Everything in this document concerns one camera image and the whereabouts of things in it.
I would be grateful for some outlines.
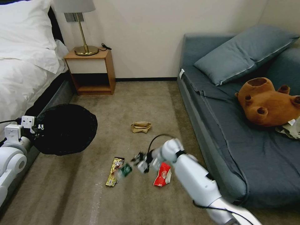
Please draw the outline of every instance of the wall socket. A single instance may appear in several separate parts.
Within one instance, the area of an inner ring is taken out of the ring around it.
[[[64,13],[67,22],[78,22],[75,13]],[[83,15],[81,12],[78,13],[80,22],[83,22]]]

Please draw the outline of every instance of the table lamp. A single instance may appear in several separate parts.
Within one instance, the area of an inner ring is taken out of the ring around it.
[[[95,10],[93,0],[55,0],[55,11],[61,13],[75,13],[79,24],[81,36],[83,39],[83,46],[75,48],[75,54],[80,56],[94,55],[99,52],[95,46],[87,45],[85,42],[84,34],[81,27],[81,22],[78,13],[86,13]]]

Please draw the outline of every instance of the wall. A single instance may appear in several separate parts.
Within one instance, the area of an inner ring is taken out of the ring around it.
[[[269,0],[259,23],[266,23],[300,34],[300,0]]]
[[[267,0],[94,0],[84,13],[88,44],[112,47],[117,78],[175,77],[188,32],[238,32],[258,23]],[[57,13],[68,49],[82,45],[77,23]]]

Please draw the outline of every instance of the gray pillow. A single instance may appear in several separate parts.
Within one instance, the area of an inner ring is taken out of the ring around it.
[[[212,50],[194,66],[219,86],[256,70],[298,38],[298,34],[277,27],[256,25]]]

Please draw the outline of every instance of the floor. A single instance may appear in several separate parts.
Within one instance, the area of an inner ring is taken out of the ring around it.
[[[74,96],[97,116],[98,131],[90,146],[63,157],[40,154],[26,175],[0,225],[160,225],[214,224],[193,206],[175,178],[154,187],[156,173],[134,170],[115,187],[105,183],[114,156],[130,160],[146,151],[151,139],[168,133],[204,165],[177,83],[119,82],[113,96]],[[149,121],[147,133],[132,133],[134,121]],[[158,138],[153,147],[166,141]],[[250,210],[262,224],[300,223],[298,210]]]

